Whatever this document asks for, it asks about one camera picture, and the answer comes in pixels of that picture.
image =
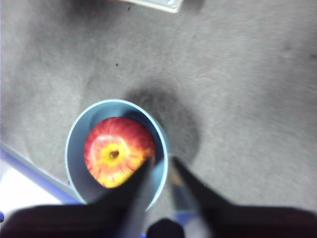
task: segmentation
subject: gray carpet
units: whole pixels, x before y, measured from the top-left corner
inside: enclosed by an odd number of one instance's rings
[[[67,182],[67,133],[108,98],[153,114],[231,201],[317,211],[316,0],[1,1],[4,143]],[[147,224],[172,212],[167,185]]]

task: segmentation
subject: blue edge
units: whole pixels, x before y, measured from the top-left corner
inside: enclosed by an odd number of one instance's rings
[[[13,168],[21,172],[24,176],[31,179],[39,187],[46,190],[48,193],[50,193],[52,196],[54,196],[61,202],[65,204],[79,204],[80,203],[75,197],[73,197],[72,195],[70,195],[68,192],[65,191],[69,189],[69,186],[52,178],[51,176],[49,176],[48,174],[46,174],[45,172],[41,170],[32,168],[34,167],[34,165],[31,162],[25,160],[23,157],[15,153],[12,149],[5,146],[4,144],[1,144],[0,156],[2,160],[6,161]],[[0,211],[0,222],[3,222],[3,221],[4,221],[4,214]],[[146,238],[146,235],[141,234],[140,238]]]

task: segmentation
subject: white surface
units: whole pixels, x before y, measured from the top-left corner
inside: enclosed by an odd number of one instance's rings
[[[151,7],[154,9],[177,13],[183,0],[123,0],[134,4]]]
[[[1,160],[0,210],[4,223],[13,211],[35,205],[61,204],[61,202],[33,181]]]

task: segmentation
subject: red apple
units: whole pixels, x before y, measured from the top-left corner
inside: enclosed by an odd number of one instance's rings
[[[107,118],[88,134],[84,158],[91,175],[104,187],[124,183],[147,158],[155,159],[151,132],[126,117]]]

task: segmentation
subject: apple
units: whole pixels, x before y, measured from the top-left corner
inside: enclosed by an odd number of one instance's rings
[[[154,162],[154,138],[144,125],[134,119],[107,118],[89,132],[84,158],[95,180],[107,188],[117,187],[146,159]]]

